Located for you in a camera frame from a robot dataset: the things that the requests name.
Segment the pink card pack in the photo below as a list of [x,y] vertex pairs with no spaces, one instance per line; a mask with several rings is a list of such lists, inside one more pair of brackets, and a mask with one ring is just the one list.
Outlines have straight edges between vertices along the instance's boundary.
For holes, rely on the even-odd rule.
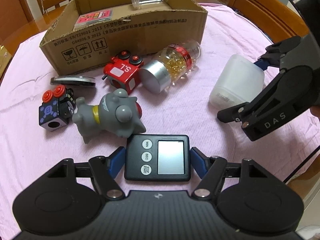
[[98,22],[110,21],[112,18],[112,9],[103,9],[82,14],[76,20],[73,30],[84,28]]

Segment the black digital timer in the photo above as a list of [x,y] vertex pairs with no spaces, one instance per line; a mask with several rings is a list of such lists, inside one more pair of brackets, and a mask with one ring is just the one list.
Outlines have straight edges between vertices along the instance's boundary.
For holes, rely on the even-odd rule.
[[189,181],[187,135],[134,134],[126,142],[124,177],[130,181]]

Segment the grey rubber cat toy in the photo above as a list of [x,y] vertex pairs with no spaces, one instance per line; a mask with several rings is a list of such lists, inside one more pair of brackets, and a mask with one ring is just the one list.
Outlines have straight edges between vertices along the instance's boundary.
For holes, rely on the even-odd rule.
[[77,111],[72,116],[72,122],[86,144],[102,131],[121,138],[146,132],[137,97],[129,96],[122,88],[105,94],[98,105],[88,105],[83,97],[77,98],[75,103]]

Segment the pink tablecloth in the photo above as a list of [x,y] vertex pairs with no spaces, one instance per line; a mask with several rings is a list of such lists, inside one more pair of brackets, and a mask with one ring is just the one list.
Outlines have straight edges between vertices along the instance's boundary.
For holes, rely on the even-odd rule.
[[[252,158],[279,179],[285,179],[318,145],[319,120],[305,112],[280,129],[250,141],[237,123],[223,124],[209,95],[233,54],[255,61],[270,45],[253,23],[224,5],[205,4],[208,12],[202,55],[185,79],[163,94],[144,87],[133,91],[142,107],[149,134],[185,134],[191,146],[230,162]],[[1,84],[1,237],[11,239],[19,227],[12,214],[16,196],[65,158],[86,162],[109,155],[125,139],[102,132],[84,143],[74,124],[49,132],[39,126],[42,94],[55,75],[41,49],[43,34],[23,42]]]

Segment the white translucent plastic container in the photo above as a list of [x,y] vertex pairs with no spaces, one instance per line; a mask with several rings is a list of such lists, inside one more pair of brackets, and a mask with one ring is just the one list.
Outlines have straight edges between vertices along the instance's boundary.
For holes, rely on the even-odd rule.
[[227,61],[211,94],[209,102],[218,110],[251,102],[264,86],[264,71],[241,55]]

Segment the red cube robot toy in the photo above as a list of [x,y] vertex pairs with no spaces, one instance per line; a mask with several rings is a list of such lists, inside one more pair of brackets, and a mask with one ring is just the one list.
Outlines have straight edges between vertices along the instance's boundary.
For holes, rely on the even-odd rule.
[[122,88],[131,94],[140,84],[139,70],[143,66],[143,58],[132,55],[128,50],[122,50],[110,59],[103,69],[102,80],[108,80],[110,85]]

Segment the clear bottle of gold capsules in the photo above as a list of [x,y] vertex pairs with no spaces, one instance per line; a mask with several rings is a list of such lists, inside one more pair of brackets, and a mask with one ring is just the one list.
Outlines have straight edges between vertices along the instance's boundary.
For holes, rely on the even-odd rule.
[[168,45],[138,71],[143,87],[159,94],[175,85],[196,67],[201,53],[201,46],[195,40]]

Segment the silver black oval case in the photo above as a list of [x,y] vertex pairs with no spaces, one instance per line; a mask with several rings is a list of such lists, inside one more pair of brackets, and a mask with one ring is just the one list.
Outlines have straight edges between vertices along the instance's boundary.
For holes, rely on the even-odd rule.
[[95,87],[96,81],[93,77],[67,75],[67,76],[55,76],[50,79],[51,85],[65,85],[65,86],[84,86]]

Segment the right wooden chair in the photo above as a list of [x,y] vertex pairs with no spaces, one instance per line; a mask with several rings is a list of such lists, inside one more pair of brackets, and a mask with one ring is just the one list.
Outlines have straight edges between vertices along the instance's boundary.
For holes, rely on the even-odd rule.
[[228,6],[254,23],[274,43],[309,33],[302,18],[278,0],[229,0]]

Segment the brown cardboard box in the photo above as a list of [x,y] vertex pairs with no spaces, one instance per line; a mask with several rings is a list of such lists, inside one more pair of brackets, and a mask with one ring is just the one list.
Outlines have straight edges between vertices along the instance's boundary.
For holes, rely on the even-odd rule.
[[[112,9],[110,21],[73,30],[78,17]],[[131,0],[73,0],[44,35],[40,49],[59,75],[103,67],[122,50],[153,54],[187,40],[202,41],[208,12],[195,0],[134,9]]]

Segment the black cube robot toy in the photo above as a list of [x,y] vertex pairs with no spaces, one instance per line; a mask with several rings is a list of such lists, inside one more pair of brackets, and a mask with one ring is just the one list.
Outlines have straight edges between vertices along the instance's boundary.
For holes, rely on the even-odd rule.
[[47,90],[42,95],[39,125],[50,132],[66,126],[74,110],[74,91],[64,85],[57,85],[53,90]]

